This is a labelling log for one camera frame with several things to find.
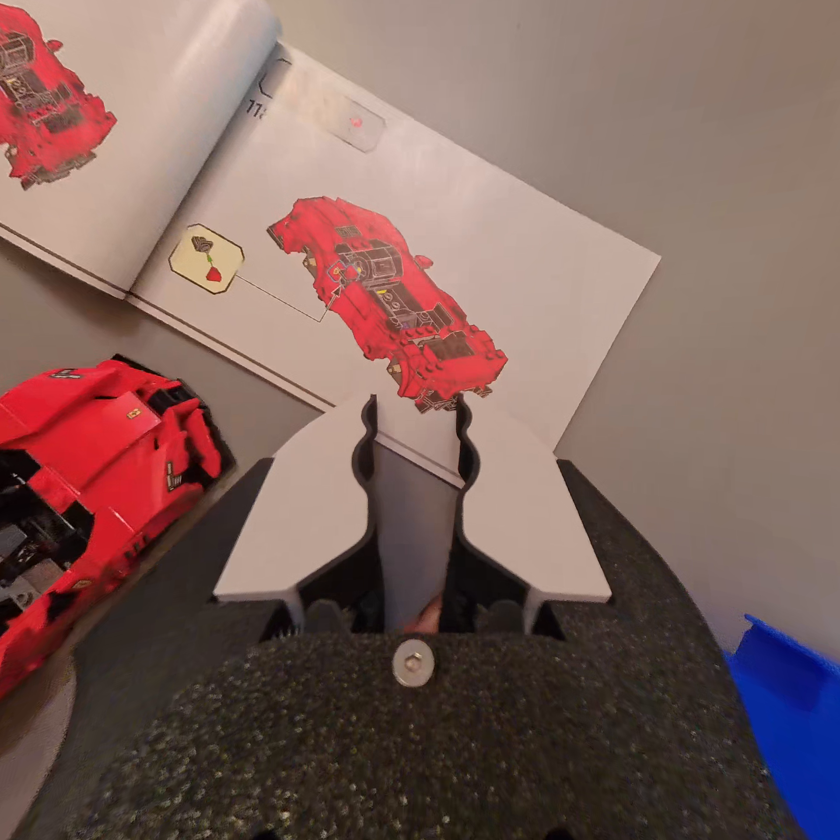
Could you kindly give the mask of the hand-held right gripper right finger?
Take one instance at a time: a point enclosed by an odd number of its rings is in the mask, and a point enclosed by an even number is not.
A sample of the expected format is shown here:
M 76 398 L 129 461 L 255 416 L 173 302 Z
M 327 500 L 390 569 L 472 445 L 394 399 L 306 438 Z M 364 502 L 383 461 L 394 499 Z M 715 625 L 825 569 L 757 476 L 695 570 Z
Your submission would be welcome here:
M 476 394 L 456 409 L 455 630 L 508 613 L 502 625 L 542 632 L 556 602 L 613 597 L 553 451 Z

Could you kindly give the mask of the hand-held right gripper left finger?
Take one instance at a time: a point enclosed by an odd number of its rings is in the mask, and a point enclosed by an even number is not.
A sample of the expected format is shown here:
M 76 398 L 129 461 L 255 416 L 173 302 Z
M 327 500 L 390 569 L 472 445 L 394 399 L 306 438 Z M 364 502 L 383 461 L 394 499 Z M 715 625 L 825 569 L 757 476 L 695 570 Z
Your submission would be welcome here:
M 317 602 L 379 622 L 379 550 L 371 499 L 374 394 L 354 394 L 275 453 L 213 595 L 282 602 L 295 624 Z

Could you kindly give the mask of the red lego car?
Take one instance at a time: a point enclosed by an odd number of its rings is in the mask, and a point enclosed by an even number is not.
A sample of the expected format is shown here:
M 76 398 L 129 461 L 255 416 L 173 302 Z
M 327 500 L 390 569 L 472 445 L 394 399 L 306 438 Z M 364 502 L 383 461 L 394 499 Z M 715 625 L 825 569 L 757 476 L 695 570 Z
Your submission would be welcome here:
M 1 400 L 1 697 L 235 465 L 186 384 L 116 355 Z

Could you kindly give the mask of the lego instruction booklet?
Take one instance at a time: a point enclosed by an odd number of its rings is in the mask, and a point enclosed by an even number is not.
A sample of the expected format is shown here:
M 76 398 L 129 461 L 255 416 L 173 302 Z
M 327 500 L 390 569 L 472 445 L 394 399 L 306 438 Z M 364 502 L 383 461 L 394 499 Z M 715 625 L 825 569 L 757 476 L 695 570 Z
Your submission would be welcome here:
M 552 453 L 659 262 L 266 2 L 2 2 L 2 237 L 456 487 L 457 397 Z

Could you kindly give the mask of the blue plastic storage bin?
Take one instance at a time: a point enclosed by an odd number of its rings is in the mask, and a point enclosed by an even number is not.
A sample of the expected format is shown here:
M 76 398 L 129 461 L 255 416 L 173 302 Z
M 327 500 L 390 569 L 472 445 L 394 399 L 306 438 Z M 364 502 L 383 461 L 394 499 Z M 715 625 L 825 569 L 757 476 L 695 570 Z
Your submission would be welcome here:
M 726 654 L 759 750 L 811 839 L 839 838 L 839 667 L 781 630 L 750 624 Z

